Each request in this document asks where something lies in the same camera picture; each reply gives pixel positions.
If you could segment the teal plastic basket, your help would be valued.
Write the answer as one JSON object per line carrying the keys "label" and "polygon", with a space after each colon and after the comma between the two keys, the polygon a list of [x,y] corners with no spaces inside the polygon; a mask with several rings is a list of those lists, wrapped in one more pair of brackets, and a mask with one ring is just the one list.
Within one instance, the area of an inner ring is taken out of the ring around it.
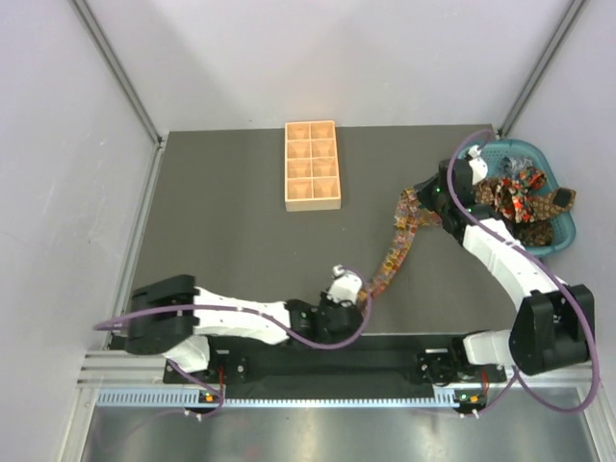
{"label": "teal plastic basket", "polygon": [[[525,141],[490,141],[485,144],[479,142],[471,142],[458,155],[460,159],[465,159],[468,149],[478,144],[481,148],[481,155],[488,165],[488,176],[502,177],[498,174],[498,166],[504,156],[528,156],[533,161],[533,166],[545,172],[547,182],[543,188],[536,191],[538,194],[546,194],[557,188],[563,188],[558,185],[557,180],[549,166],[549,163],[544,154],[534,145]],[[526,250],[538,258],[544,258],[568,247],[576,236],[576,228],[571,216],[571,210],[552,220],[552,226],[555,231],[553,244],[539,247],[526,247]]]}

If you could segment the blue grey tie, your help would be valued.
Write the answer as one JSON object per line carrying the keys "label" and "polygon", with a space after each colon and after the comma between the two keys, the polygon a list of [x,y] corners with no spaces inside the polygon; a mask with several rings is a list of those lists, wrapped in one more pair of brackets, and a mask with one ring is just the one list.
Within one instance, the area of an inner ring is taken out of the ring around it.
{"label": "blue grey tie", "polygon": [[522,170],[532,167],[533,161],[528,156],[504,156],[498,166],[499,176],[515,177]]}

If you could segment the wooden eight-compartment box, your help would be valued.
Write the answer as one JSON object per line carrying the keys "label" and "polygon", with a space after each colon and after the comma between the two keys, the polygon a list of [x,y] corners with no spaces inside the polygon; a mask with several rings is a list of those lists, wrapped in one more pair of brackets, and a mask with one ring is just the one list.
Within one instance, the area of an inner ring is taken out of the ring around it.
{"label": "wooden eight-compartment box", "polygon": [[284,202],[287,212],[341,209],[341,177],[333,120],[285,124]]}

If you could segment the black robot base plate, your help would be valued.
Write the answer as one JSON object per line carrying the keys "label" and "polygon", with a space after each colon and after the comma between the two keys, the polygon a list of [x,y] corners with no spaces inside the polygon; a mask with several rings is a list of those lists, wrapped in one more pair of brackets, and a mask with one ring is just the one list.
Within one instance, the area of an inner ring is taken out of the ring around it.
{"label": "black robot base plate", "polygon": [[234,398],[349,398],[361,390],[395,397],[505,379],[496,366],[470,365],[461,338],[449,334],[363,335],[333,350],[239,337],[214,337],[209,344],[207,365],[184,370],[207,384],[226,385]]}

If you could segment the colourful banana print tie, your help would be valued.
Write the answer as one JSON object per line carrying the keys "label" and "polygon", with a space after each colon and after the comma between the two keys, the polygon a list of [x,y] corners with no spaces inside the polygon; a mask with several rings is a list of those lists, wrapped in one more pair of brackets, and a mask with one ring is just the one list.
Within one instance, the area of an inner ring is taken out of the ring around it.
{"label": "colourful banana print tie", "polygon": [[392,242],[369,284],[369,294],[372,298],[380,296],[392,283],[411,249],[418,230],[424,226],[440,225],[440,217],[421,203],[413,188],[402,191],[394,214]]}

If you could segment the red floral tie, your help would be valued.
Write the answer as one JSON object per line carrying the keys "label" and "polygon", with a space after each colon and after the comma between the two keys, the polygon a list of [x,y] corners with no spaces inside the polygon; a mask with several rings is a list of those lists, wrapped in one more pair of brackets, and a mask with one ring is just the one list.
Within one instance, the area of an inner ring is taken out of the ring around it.
{"label": "red floral tie", "polygon": [[498,177],[493,188],[496,211],[514,223],[534,222],[532,194],[543,188],[546,182],[545,172],[536,167],[523,168],[514,177]]}

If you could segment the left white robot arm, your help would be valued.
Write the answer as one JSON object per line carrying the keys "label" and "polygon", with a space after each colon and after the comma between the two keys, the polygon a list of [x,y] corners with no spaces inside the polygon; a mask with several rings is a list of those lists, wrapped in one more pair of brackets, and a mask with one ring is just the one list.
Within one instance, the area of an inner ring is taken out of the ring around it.
{"label": "left white robot arm", "polygon": [[294,341],[314,349],[345,347],[367,323],[364,281],[338,266],[315,305],[299,299],[257,302],[217,295],[183,274],[135,290],[126,351],[161,355],[197,381],[218,370],[214,339],[248,339],[279,347]]}

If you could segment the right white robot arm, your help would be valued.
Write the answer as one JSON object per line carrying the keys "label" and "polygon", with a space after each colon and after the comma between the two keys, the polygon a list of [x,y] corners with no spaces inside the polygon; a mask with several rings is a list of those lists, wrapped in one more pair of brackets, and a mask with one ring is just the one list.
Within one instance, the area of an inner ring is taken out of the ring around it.
{"label": "right white robot arm", "polygon": [[541,269],[495,211],[475,201],[473,182],[486,173],[479,159],[444,160],[436,174],[416,187],[420,203],[489,270],[517,311],[510,329],[466,335],[462,348],[449,357],[451,373],[469,381],[485,365],[536,375],[589,361],[594,338],[591,291]]}

